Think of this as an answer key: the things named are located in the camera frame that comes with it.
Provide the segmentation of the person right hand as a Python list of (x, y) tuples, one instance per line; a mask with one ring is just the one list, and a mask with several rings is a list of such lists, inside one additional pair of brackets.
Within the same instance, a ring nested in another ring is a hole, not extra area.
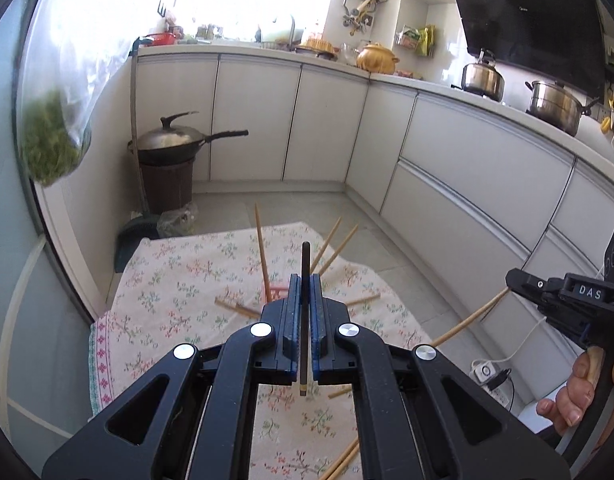
[[(542, 399), (536, 405), (536, 413), (552, 422), (554, 429), (561, 436), (568, 428), (578, 425), (594, 399), (595, 385), (588, 379), (591, 363), (590, 352), (580, 354), (572, 366), (572, 374), (566, 385), (556, 394), (555, 400)], [(612, 378), (614, 383), (614, 366)], [(598, 445), (602, 445), (613, 430), (614, 410)]]

